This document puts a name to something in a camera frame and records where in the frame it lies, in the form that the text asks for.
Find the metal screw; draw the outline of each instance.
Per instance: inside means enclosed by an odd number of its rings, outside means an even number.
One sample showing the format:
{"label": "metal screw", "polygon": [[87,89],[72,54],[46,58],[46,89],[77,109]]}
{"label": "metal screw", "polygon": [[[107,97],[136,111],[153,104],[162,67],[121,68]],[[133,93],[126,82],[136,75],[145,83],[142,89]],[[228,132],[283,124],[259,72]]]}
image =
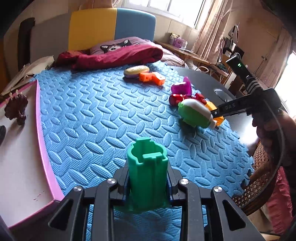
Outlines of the metal screw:
{"label": "metal screw", "polygon": [[82,186],[73,187],[74,192],[80,192],[82,190]]}
{"label": "metal screw", "polygon": [[188,179],[183,178],[183,179],[180,180],[180,183],[181,183],[182,185],[186,185],[186,184],[189,183],[189,181],[188,181]]}
{"label": "metal screw", "polygon": [[222,187],[219,187],[219,186],[214,187],[215,192],[222,192],[222,190],[223,190]]}
{"label": "metal screw", "polygon": [[109,184],[114,184],[114,183],[116,183],[116,179],[114,179],[114,178],[109,178],[109,179],[107,180],[107,182],[108,182]]}

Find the purple toy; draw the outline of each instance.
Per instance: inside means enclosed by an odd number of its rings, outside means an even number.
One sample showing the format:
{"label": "purple toy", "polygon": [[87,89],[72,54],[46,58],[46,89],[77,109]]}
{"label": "purple toy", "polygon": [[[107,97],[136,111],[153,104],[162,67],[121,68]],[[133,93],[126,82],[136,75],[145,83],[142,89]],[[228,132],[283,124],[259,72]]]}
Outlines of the purple toy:
{"label": "purple toy", "polygon": [[170,88],[173,94],[192,95],[191,82],[188,77],[184,77],[184,82],[175,83]]}

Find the foam floor tile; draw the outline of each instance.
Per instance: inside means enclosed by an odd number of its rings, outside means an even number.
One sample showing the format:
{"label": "foam floor tile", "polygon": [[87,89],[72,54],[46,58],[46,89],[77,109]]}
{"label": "foam floor tile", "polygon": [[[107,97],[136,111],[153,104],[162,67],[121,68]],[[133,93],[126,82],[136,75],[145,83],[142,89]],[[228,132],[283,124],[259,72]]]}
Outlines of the foam floor tile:
{"label": "foam floor tile", "polygon": [[[183,123],[168,102],[171,85],[183,77],[162,62],[148,66],[166,77],[164,86],[123,79],[130,66],[86,72],[53,68],[35,76],[46,149],[63,193],[112,177],[124,166],[130,144],[151,137],[167,148],[172,167],[183,177],[201,187],[219,185],[229,196],[241,195],[253,158],[236,132],[227,120],[218,130]],[[139,215],[115,211],[117,240],[179,240],[180,226],[181,208]]]}

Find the green toy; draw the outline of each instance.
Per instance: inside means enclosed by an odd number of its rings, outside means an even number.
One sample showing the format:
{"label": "green toy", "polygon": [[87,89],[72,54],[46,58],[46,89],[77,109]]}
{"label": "green toy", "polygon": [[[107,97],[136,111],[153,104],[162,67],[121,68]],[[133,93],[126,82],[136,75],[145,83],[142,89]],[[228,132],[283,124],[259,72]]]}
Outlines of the green toy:
{"label": "green toy", "polygon": [[192,127],[200,126],[202,128],[214,129],[216,121],[209,109],[201,102],[195,99],[185,99],[178,104],[179,115],[183,121]]}
{"label": "green toy", "polygon": [[168,207],[167,150],[149,137],[137,138],[127,151],[131,192],[127,204],[116,207],[125,213],[141,213]]}

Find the pink cloth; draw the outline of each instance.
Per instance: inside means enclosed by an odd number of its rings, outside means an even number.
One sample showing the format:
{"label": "pink cloth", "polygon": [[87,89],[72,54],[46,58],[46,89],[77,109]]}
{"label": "pink cloth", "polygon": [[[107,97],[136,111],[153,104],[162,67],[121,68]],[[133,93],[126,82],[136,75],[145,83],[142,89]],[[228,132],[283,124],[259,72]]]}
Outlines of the pink cloth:
{"label": "pink cloth", "polygon": [[93,46],[90,49],[90,54],[91,55],[93,55],[93,54],[104,54],[104,51],[101,49],[102,45],[119,44],[119,43],[122,43],[123,41],[125,41],[126,39],[128,39],[131,42],[132,45],[150,44],[152,46],[156,46],[156,47],[162,49],[162,51],[163,51],[163,57],[160,60],[161,62],[164,62],[164,63],[166,63],[167,65],[170,65],[170,66],[177,66],[177,67],[184,66],[184,61],[182,59],[180,59],[179,57],[177,57],[176,55],[174,55],[172,52],[168,51],[167,49],[164,49],[160,45],[157,45],[157,44],[151,42],[150,40],[141,39],[141,38],[138,38],[138,37],[127,37],[127,38],[123,38],[123,39],[116,39],[116,40],[111,40],[111,41],[99,43],[99,44]]}
{"label": "pink cloth", "polygon": [[59,55],[56,66],[72,65],[72,69],[108,69],[126,64],[147,64],[161,60],[163,51],[151,45],[131,45],[106,54],[87,55],[66,51]]}
{"label": "pink cloth", "polygon": [[274,192],[266,205],[274,232],[283,234],[292,221],[290,188],[283,167],[277,172]]}

